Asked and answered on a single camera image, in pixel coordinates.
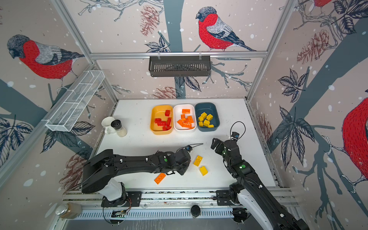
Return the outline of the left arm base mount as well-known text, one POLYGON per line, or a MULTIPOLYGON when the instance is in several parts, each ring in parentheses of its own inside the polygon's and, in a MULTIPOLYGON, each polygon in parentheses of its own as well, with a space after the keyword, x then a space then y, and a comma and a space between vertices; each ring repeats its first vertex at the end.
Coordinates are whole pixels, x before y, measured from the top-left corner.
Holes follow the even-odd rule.
POLYGON ((142 197, 141 191, 128 191, 123 193, 121 198, 114 201, 109 201, 105 196, 103 197, 101 207, 103 208, 117 208, 117 207, 139 207, 142 197))

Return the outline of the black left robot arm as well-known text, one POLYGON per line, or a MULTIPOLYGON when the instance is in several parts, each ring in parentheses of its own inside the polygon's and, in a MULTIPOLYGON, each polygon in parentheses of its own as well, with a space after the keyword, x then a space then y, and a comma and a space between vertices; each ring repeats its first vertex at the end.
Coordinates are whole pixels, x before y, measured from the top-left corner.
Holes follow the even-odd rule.
POLYGON ((124 187, 114 182, 116 176, 132 173, 164 173, 184 175, 190 163, 190 145, 179 148, 176 152, 157 151, 148 156, 122 156, 106 149, 88 160, 83 166, 81 191, 84 194, 101 192, 106 187, 113 196, 105 196, 110 201, 123 197, 124 187))

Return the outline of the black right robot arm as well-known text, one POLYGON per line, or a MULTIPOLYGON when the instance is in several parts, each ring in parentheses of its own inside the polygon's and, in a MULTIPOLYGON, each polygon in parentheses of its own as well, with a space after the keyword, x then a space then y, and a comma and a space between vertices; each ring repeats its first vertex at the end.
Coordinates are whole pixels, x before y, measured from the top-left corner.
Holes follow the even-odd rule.
POLYGON ((264 230, 308 230, 307 223, 290 214, 264 186, 255 169, 242 159, 237 140, 212 141, 211 149, 222 156, 225 168, 237 180, 228 190, 216 191, 217 204, 245 207, 264 230))

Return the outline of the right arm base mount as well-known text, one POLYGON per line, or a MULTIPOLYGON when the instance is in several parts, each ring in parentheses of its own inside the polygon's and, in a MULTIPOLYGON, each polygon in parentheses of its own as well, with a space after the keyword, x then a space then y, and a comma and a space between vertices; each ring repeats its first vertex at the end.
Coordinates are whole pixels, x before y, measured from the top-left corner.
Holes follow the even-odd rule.
POLYGON ((216 196, 213 200, 217 202, 218 206, 243 206, 239 201, 238 195, 245 187, 239 183, 233 183, 228 190, 216 190, 216 196))

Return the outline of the yellow lego brick front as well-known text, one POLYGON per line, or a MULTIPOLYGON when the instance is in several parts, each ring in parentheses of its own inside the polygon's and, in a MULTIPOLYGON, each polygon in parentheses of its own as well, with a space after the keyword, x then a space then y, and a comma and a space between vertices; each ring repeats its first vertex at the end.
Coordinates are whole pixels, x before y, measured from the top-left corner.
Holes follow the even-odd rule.
POLYGON ((205 175, 207 175, 207 174, 208 174, 208 170, 206 169, 206 167, 205 167, 205 166, 201 166, 201 167, 199 168, 199 170, 200 170, 200 173, 201 173, 201 175, 202 175, 202 176, 205 176, 205 175))

